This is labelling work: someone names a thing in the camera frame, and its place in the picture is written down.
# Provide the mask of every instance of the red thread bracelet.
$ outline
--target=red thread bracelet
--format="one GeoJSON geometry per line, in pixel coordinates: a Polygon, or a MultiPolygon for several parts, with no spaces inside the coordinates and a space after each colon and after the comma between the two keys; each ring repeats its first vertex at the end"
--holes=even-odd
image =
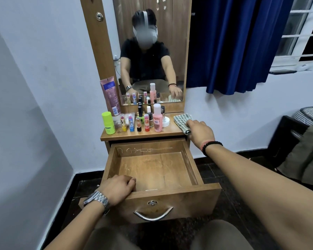
{"type": "Polygon", "coordinates": [[[211,142],[211,141],[215,141],[215,140],[207,140],[205,141],[201,146],[200,146],[200,150],[203,151],[203,147],[205,146],[206,143],[211,142]]]}

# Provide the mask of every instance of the mattress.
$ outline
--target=mattress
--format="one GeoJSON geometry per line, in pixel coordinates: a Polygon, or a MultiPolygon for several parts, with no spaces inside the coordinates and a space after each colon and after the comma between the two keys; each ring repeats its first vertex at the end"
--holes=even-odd
{"type": "MultiPolygon", "coordinates": [[[[292,118],[304,123],[305,125],[311,126],[313,125],[313,107],[302,108],[297,111],[292,118]]],[[[291,130],[291,133],[297,139],[301,139],[302,135],[297,133],[296,131],[291,130]]]]}

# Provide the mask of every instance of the drawer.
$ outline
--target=drawer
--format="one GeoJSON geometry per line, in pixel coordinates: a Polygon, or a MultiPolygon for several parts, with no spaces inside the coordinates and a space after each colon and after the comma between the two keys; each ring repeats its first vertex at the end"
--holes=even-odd
{"type": "Polygon", "coordinates": [[[212,214],[219,183],[204,184],[184,138],[113,144],[102,182],[135,177],[135,190],[110,209],[110,224],[142,223],[212,214]]]}

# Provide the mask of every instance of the blue curtain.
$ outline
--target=blue curtain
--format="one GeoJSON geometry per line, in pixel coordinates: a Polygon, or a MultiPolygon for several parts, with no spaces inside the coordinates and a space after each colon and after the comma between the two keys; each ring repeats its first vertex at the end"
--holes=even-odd
{"type": "Polygon", "coordinates": [[[225,95],[265,82],[293,0],[192,0],[187,87],[225,95]]]}

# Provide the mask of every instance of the black t-shirt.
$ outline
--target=black t-shirt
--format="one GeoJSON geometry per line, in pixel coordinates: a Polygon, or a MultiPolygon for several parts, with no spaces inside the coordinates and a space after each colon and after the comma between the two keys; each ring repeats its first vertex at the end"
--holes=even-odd
{"type": "Polygon", "coordinates": [[[169,55],[167,47],[162,42],[156,41],[145,53],[142,53],[137,39],[127,39],[122,45],[121,57],[131,60],[130,78],[133,82],[166,79],[161,65],[161,58],[169,55]]]}

